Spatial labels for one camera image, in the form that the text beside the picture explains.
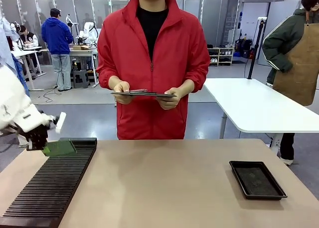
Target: brown apron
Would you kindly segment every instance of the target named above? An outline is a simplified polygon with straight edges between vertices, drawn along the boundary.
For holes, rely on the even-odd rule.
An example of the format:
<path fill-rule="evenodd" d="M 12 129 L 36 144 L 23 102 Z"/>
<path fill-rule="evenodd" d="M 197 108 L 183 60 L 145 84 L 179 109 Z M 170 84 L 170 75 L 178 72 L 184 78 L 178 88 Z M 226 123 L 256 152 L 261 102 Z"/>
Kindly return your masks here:
<path fill-rule="evenodd" d="M 308 24 L 306 13 L 304 35 L 299 43 L 286 54 L 293 68 L 276 72 L 273 89 L 303 106 L 313 103 L 319 74 L 319 23 Z"/>

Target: black slotted rack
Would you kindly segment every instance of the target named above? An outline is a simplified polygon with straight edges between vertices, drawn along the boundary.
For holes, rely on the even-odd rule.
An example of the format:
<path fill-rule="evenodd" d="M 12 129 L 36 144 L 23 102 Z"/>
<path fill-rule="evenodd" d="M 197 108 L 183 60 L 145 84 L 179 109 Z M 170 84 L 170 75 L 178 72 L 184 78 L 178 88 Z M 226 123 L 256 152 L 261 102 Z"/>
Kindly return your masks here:
<path fill-rule="evenodd" d="M 71 139 L 77 153 L 49 157 L 0 217 L 0 228 L 58 228 L 96 151 L 96 138 Z"/>

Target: person in apron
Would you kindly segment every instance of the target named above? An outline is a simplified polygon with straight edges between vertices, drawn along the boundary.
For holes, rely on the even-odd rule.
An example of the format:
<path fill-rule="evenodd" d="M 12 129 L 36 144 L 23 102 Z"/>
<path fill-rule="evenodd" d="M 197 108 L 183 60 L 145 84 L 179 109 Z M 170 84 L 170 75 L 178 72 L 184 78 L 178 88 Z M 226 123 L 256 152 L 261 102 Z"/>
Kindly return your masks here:
<path fill-rule="evenodd" d="M 319 74 L 319 0 L 302 0 L 304 8 L 280 23 L 263 42 L 263 51 L 273 67 L 267 84 L 303 106 L 313 103 Z M 294 133 L 285 133 L 281 160 L 294 160 Z"/>

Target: cap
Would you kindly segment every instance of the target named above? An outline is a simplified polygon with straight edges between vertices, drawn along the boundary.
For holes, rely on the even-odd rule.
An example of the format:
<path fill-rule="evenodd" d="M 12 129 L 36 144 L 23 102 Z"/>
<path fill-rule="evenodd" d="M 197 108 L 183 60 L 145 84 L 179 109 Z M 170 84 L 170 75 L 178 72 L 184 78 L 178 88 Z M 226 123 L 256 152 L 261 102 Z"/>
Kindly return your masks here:
<path fill-rule="evenodd" d="M 53 16 L 53 17 L 57 17 L 57 16 L 61 16 L 61 11 L 57 8 L 52 8 L 50 10 L 50 16 Z"/>

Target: table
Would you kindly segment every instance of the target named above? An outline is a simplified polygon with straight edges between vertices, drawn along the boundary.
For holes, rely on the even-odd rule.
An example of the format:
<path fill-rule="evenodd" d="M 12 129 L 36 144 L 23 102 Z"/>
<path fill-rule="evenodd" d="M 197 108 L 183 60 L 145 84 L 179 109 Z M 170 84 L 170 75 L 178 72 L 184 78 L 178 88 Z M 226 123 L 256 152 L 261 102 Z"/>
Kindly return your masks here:
<path fill-rule="evenodd" d="M 34 47 L 30 47 L 30 48 L 27 48 L 25 47 L 24 50 L 37 50 L 37 49 L 41 49 L 42 46 L 34 46 Z"/>
<path fill-rule="evenodd" d="M 31 89 L 29 89 L 29 90 L 30 91 L 43 91 L 43 89 L 35 89 L 34 88 L 34 84 L 33 84 L 33 81 L 32 81 L 32 77 L 31 77 L 31 73 L 30 73 L 30 70 L 29 70 L 29 66 L 28 66 L 28 63 L 26 61 L 26 56 L 27 56 L 28 59 L 29 59 L 31 67 L 33 69 L 35 69 L 34 66 L 33 66 L 32 60 L 30 58 L 31 54 L 35 54 L 36 62 L 37 62 L 37 65 L 38 65 L 38 68 L 39 68 L 39 72 L 40 72 L 40 74 L 38 74 L 37 77 L 45 75 L 46 73 L 43 73 L 42 70 L 41 70 L 40 63 L 39 63 L 39 60 L 38 60 L 38 56 L 36 55 L 37 51 L 36 50 L 17 50 L 17 51 L 12 51 L 11 53 L 15 56 L 15 58 L 17 58 L 17 57 L 21 57 L 22 58 L 23 64 L 24 64 L 24 66 L 26 68 L 26 72 L 28 74 L 28 78 L 29 78 L 29 81 L 30 81 L 30 84 L 31 84 Z"/>
<path fill-rule="evenodd" d="M 41 50 L 42 52 L 49 52 L 48 49 L 43 49 Z M 94 85 L 92 88 L 95 88 L 99 84 L 99 80 L 96 75 L 96 68 L 95 68 L 95 63 L 94 63 L 94 55 L 98 54 L 97 48 L 91 48 L 90 50 L 73 50 L 70 48 L 70 57 L 91 57 L 92 59 L 92 67 L 93 67 L 93 75 L 94 75 Z"/>
<path fill-rule="evenodd" d="M 275 133 L 275 153 L 283 133 L 319 133 L 318 114 L 255 79 L 206 79 L 204 85 L 224 111 L 219 138 L 227 117 L 242 132 Z"/>
<path fill-rule="evenodd" d="M 1 214 L 45 160 L 24 151 L 0 173 Z M 264 161 L 288 198 L 246 200 L 230 160 Z M 114 140 L 98 141 L 59 228 L 309 228 L 318 214 L 318 200 L 260 140 Z"/>

